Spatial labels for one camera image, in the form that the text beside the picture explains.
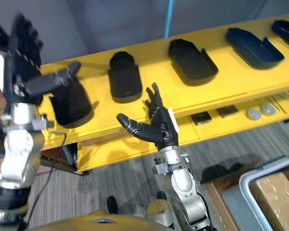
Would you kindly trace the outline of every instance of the black cable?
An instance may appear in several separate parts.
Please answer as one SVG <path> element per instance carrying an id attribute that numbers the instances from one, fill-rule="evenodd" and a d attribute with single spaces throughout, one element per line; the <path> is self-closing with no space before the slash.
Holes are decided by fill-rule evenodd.
<path id="1" fill-rule="evenodd" d="M 204 203 L 204 205 L 206 207 L 206 210 L 207 210 L 207 213 L 208 213 L 208 218 L 209 218 L 210 223 L 211 223 L 211 227 L 213 228 L 214 231 L 217 231 L 217 229 L 213 226 L 207 201 L 204 199 L 204 197 L 199 192 L 197 192 L 197 194 L 201 197 L 201 199 L 203 200 L 203 203 Z"/>
<path id="2" fill-rule="evenodd" d="M 64 135 L 64 139 L 63 139 L 63 142 L 62 142 L 61 147 L 64 145 L 64 143 L 65 143 L 65 141 L 66 141 L 66 137 L 67 137 L 66 133 L 62 133 L 62 134 Z M 48 178 L 47 178 L 47 180 L 46 180 L 44 186 L 43 186 L 42 189 L 40 190 L 38 196 L 35 198 L 35 201 L 34 201 L 34 203 L 33 203 L 33 206 L 32 206 L 32 209 L 31 209 L 31 212 L 30 212 L 29 217 L 28 217 L 27 225 L 28 225 L 29 222 L 30 222 L 30 219 L 31 219 L 31 217 L 32 217 L 32 214 L 33 214 L 34 208 L 35 208 L 35 206 L 37 205 L 37 202 L 38 202 L 38 200 L 39 200 L 39 197 L 42 195 L 42 193 L 43 193 L 43 191 L 45 190 L 47 184 L 49 183 L 49 180 L 50 180 L 50 177 L 52 176 L 52 172 L 53 172 L 53 169 L 54 169 L 55 164 L 56 164 L 56 160 L 54 160 L 53 166 L 52 166 L 52 168 L 50 169 L 50 172 L 49 172 Z"/>
<path id="3" fill-rule="evenodd" d="M 54 166 L 50 169 L 50 172 L 49 172 L 48 178 L 47 178 L 47 180 L 46 180 L 44 186 L 43 186 L 42 189 L 40 190 L 38 196 L 35 198 L 35 201 L 34 201 L 34 203 L 33 203 L 33 206 L 32 206 L 31 212 L 30 212 L 30 215 L 29 215 L 29 217 L 28 217 L 27 224 L 29 224 L 29 222 L 30 222 L 30 219 L 31 219 L 31 217 L 32 217 L 32 214 L 33 214 L 34 208 L 35 208 L 35 206 L 37 205 L 37 202 L 38 202 L 38 200 L 39 200 L 39 197 L 42 195 L 44 189 L 46 188 L 46 186 L 47 186 L 47 184 L 48 184 L 48 182 L 49 182 L 49 180 L 50 180 L 50 177 L 52 176 L 53 169 L 54 169 Z"/>

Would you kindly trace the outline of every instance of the blue pole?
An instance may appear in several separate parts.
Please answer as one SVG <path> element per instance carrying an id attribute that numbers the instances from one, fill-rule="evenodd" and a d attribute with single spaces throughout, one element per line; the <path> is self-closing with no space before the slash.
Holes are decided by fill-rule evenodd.
<path id="1" fill-rule="evenodd" d="M 168 38 L 174 0 L 169 0 L 164 38 Z"/>

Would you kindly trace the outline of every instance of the black tray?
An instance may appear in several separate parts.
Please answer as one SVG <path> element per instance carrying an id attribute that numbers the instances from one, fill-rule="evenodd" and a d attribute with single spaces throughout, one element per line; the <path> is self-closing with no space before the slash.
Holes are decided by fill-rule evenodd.
<path id="1" fill-rule="evenodd" d="M 289 22 L 284 20 L 275 21 L 272 24 L 272 30 L 289 44 Z"/>
<path id="2" fill-rule="evenodd" d="M 284 59 L 283 54 L 267 38 L 261 41 L 249 31 L 230 28 L 226 39 L 242 59 L 258 69 L 271 68 Z"/>
<path id="3" fill-rule="evenodd" d="M 190 41 L 176 39 L 170 42 L 169 56 L 172 66 L 182 82 L 189 86 L 209 82 L 218 72 L 218 68 L 205 49 L 201 52 Z"/>
<path id="4" fill-rule="evenodd" d="M 110 92 L 116 103 L 130 103 L 142 95 L 142 84 L 138 65 L 133 56 L 126 51 L 119 51 L 110 60 L 108 71 Z"/>

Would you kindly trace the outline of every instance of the yellow shelf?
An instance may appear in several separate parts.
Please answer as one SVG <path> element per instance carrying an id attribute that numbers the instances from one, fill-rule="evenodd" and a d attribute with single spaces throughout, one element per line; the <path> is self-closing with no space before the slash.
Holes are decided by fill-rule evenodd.
<path id="1" fill-rule="evenodd" d="M 55 123 L 55 128 L 50 131 L 66 133 L 65 144 L 68 144 L 118 132 L 120 129 L 120 124 L 116 120 L 118 113 L 125 113 L 137 121 L 148 119 L 143 104 L 143 100 L 147 99 L 145 91 L 140 99 L 128 104 L 115 103 L 111 98 L 107 69 L 109 60 L 118 51 L 127 51 L 134 56 L 139 65 L 143 88 L 156 82 L 164 105 L 173 109 L 176 118 L 289 90 L 289 45 L 271 30 L 271 24 L 276 19 L 289 20 L 289 15 L 210 28 L 44 65 L 42 72 L 47 73 L 61 69 L 73 60 L 80 61 L 82 68 L 77 78 L 84 86 L 90 102 L 96 106 L 94 117 L 87 124 L 66 129 Z M 267 36 L 284 54 L 285 59 L 268 70 L 250 67 L 226 42 L 225 33 L 230 27 L 246 29 L 259 38 Z M 178 38 L 193 42 L 199 49 L 206 48 L 219 68 L 218 74 L 211 82 L 189 87 L 180 80 L 167 55 L 170 41 Z M 39 110 L 46 113 L 50 120 L 55 120 L 48 96 L 44 97 Z M 49 133 L 46 130 L 43 134 L 45 136 L 43 150 L 62 144 L 64 137 L 62 134 Z"/>
<path id="2" fill-rule="evenodd" d="M 283 93 L 282 96 L 287 100 L 278 95 L 275 97 L 287 112 L 286 114 L 276 110 L 275 115 L 262 115 L 261 119 L 256 121 L 248 119 L 246 111 L 250 108 L 260 109 L 261 105 L 265 103 L 271 104 L 267 98 L 238 103 L 236 107 L 239 112 L 225 118 L 221 118 L 216 110 L 211 110 L 209 114 L 212 117 L 212 121 L 199 126 L 194 124 L 190 116 L 181 117 L 177 119 L 179 125 L 179 145 L 188 145 L 288 119 L 289 94 Z M 153 143 L 141 141 L 132 135 L 88 147 L 82 147 L 79 144 L 78 172 L 156 152 L 157 150 Z"/>
<path id="3" fill-rule="evenodd" d="M 287 112 L 286 114 L 276 109 L 275 115 L 262 115 L 261 119 L 259 120 L 249 119 L 246 116 L 248 109 L 256 108 L 260 110 L 261 105 L 263 104 L 268 103 L 272 105 L 267 98 L 260 98 L 253 101 L 235 104 L 236 108 L 239 111 L 233 115 L 229 115 L 224 118 L 221 118 L 216 110 L 210 110 L 208 111 L 208 113 L 210 114 L 212 121 L 207 124 L 198 126 L 193 123 L 192 118 L 189 116 L 189 119 L 198 135 L 197 141 L 204 141 L 289 118 L 289 94 L 282 93 L 281 95 L 287 100 L 279 95 L 275 95 L 275 98 Z"/>
<path id="4" fill-rule="evenodd" d="M 198 135 L 187 116 L 178 118 L 177 122 L 180 145 L 187 145 L 198 139 Z M 141 141 L 132 135 L 126 135 L 89 147 L 83 147 L 79 144 L 78 169 L 81 172 L 156 152 L 157 150 L 153 143 Z"/>

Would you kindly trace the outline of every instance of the robotic hand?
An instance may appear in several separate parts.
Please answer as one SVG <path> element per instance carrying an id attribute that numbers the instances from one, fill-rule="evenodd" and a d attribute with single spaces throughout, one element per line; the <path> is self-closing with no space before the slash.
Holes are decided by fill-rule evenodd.
<path id="1" fill-rule="evenodd" d="M 24 228 L 27 200 L 40 164 L 44 145 L 42 129 L 50 127 L 46 115 L 39 115 L 43 94 L 68 85 L 80 63 L 42 76 L 42 42 L 30 21 L 18 15 L 5 57 L 3 95 L 10 113 L 3 115 L 5 157 L 0 169 L 0 230 Z"/>
<path id="2" fill-rule="evenodd" d="M 42 76 L 39 71 L 42 46 L 38 32 L 31 22 L 23 15 L 18 15 L 13 24 L 5 58 L 3 94 L 8 104 L 40 105 L 43 94 L 68 85 L 80 69 L 80 63 L 74 62 L 58 73 Z"/>
<path id="3" fill-rule="evenodd" d="M 153 174 L 163 178 L 163 187 L 168 193 L 178 222 L 183 231 L 212 230 L 208 211 L 196 191 L 193 171 L 188 155 L 181 153 L 178 143 L 178 125 L 171 109 L 163 106 L 156 83 L 147 88 L 151 102 L 149 108 L 151 124 L 138 123 L 124 114 L 118 114 L 120 124 L 133 136 L 154 142 L 160 158 L 155 159 Z"/>
<path id="4" fill-rule="evenodd" d="M 150 88 L 146 91 L 151 102 L 145 101 L 149 109 L 151 125 L 138 123 L 120 113 L 117 119 L 120 124 L 133 136 L 148 142 L 154 142 L 158 150 L 168 146 L 178 146 L 178 125 L 172 110 L 167 110 L 162 103 L 156 83 L 152 84 L 154 94 Z"/>

